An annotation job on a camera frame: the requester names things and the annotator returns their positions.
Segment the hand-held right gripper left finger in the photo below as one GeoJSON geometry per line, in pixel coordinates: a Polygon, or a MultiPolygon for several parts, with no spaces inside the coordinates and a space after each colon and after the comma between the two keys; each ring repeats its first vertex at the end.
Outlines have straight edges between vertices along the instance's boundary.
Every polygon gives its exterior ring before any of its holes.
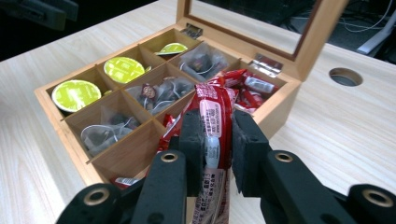
{"type": "Polygon", "coordinates": [[[182,118],[180,135],[149,168],[130,224],[186,224],[187,199],[202,190],[204,127],[197,109],[182,118]]]}

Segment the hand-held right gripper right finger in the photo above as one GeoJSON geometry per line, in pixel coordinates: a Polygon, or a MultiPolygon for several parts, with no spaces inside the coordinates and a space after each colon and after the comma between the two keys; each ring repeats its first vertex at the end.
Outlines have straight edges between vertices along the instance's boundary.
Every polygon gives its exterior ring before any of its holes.
{"type": "Polygon", "coordinates": [[[238,192],[259,198],[266,224],[355,224],[295,154],[273,150],[253,118],[233,113],[232,169],[238,192]]]}

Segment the wooden tea box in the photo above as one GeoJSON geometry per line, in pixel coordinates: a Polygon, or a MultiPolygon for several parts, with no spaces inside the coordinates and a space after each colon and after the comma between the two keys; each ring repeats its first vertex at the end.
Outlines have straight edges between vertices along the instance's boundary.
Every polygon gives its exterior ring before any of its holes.
{"type": "MultiPolygon", "coordinates": [[[[158,49],[173,41],[191,48],[206,42],[224,53],[232,69],[246,67],[279,86],[279,91],[252,115],[264,134],[272,137],[286,122],[301,84],[347,4],[347,0],[313,1],[307,25],[303,33],[297,35],[200,0],[177,0],[174,24],[119,50],[118,54],[151,66],[151,71],[137,81],[156,84],[164,77],[183,74],[177,68],[179,58],[160,57],[156,53],[158,49]]],[[[56,82],[35,90],[65,151],[88,185],[144,173],[165,132],[164,114],[151,115],[146,111],[126,93],[123,84],[105,74],[104,65],[105,62],[99,60],[67,75],[69,80],[95,84],[102,93],[101,99],[78,112],[68,112],[55,104],[52,94],[58,85],[56,82]],[[92,156],[79,135],[85,127],[99,121],[104,106],[132,115],[141,124],[118,143],[92,156]]]]}

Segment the red single drink packet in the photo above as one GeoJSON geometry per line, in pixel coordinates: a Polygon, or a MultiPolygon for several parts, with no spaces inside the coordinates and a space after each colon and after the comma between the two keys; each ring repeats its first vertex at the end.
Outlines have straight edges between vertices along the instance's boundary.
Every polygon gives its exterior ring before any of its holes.
{"type": "Polygon", "coordinates": [[[204,130],[204,170],[191,224],[229,224],[231,113],[234,92],[197,84],[191,103],[199,109],[204,130]]]}

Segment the clear tea bag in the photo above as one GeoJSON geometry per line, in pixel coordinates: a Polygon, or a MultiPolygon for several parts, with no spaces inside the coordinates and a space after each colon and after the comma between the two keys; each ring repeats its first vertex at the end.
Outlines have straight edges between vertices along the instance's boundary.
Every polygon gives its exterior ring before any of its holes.
{"type": "Polygon", "coordinates": [[[225,55],[206,43],[180,57],[179,69],[199,82],[205,82],[229,65],[225,55]]]}
{"type": "Polygon", "coordinates": [[[127,88],[126,91],[151,115],[156,115],[191,92],[193,88],[194,83],[185,77],[166,77],[159,85],[144,83],[127,88]]]}
{"type": "Polygon", "coordinates": [[[134,131],[140,122],[110,107],[101,107],[100,122],[85,127],[80,139],[88,153],[95,157],[134,131]]]}

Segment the green lidded capsule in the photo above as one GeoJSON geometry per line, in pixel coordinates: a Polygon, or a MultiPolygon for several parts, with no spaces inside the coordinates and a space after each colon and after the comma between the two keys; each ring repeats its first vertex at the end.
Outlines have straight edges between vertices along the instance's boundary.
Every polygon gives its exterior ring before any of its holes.
{"type": "Polygon", "coordinates": [[[145,67],[135,59],[113,57],[104,64],[104,72],[112,80],[125,84],[146,73],[145,67]]]}
{"type": "Polygon", "coordinates": [[[184,52],[188,49],[187,46],[181,43],[170,43],[164,46],[160,51],[156,52],[156,55],[172,55],[172,54],[179,54],[184,52]]]}
{"type": "Polygon", "coordinates": [[[64,81],[51,93],[52,102],[62,111],[69,113],[75,113],[101,97],[102,93],[95,84],[80,79],[64,81]]]}

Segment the pile of red packets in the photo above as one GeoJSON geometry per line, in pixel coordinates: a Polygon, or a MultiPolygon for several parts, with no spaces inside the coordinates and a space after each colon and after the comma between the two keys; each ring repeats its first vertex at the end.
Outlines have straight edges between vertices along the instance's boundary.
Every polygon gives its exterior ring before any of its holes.
{"type": "Polygon", "coordinates": [[[183,106],[181,112],[175,117],[169,113],[164,115],[163,126],[166,128],[166,131],[159,139],[154,141],[158,152],[167,150],[171,138],[180,135],[184,114],[193,109],[199,111],[198,108],[193,108],[191,105],[196,93],[195,86],[197,84],[219,86],[233,91],[233,103],[230,106],[232,112],[236,107],[247,112],[253,112],[265,102],[268,96],[279,90],[276,84],[262,79],[247,69],[220,71],[207,82],[194,83],[193,90],[186,94],[191,94],[192,97],[187,104],[183,106]]]}

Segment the white desk frame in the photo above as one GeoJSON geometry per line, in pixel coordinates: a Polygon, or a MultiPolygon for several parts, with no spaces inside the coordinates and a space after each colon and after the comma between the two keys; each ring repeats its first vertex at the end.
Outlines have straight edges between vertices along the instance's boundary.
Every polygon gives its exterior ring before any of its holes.
{"type": "Polygon", "coordinates": [[[391,34],[393,30],[393,26],[395,24],[396,24],[396,19],[389,20],[381,31],[379,31],[377,34],[375,34],[369,40],[367,40],[363,45],[357,48],[357,52],[364,55],[369,54],[374,48],[376,48],[391,34]]]}

